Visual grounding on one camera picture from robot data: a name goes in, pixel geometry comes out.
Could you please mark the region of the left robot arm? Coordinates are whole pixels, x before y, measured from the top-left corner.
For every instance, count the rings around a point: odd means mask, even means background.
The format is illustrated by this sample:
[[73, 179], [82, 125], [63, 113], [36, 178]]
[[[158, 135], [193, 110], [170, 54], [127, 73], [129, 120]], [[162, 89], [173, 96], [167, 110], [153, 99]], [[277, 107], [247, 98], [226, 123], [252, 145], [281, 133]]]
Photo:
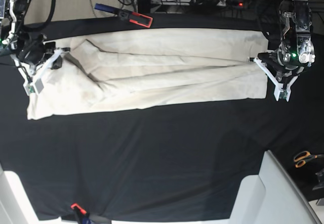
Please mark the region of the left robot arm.
[[282, 0], [275, 10], [280, 31], [278, 48], [249, 60], [274, 84], [275, 99], [289, 101], [292, 85], [315, 62], [312, 11], [308, 0]]

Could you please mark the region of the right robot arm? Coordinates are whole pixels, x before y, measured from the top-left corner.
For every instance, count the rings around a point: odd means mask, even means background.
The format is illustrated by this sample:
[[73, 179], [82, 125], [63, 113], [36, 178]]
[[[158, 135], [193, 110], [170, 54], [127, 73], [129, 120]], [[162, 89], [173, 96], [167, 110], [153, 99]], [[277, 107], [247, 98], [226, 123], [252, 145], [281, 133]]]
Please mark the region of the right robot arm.
[[24, 22], [31, 1], [1, 0], [1, 23], [9, 23], [1, 28], [1, 56], [11, 57], [13, 67], [24, 79], [23, 87], [28, 96], [41, 93], [45, 72], [59, 69], [62, 66], [61, 55], [70, 51], [70, 48], [59, 48], [55, 42], [48, 42], [42, 33], [52, 21], [56, 0], [51, 0], [49, 15], [38, 27], [28, 27]]

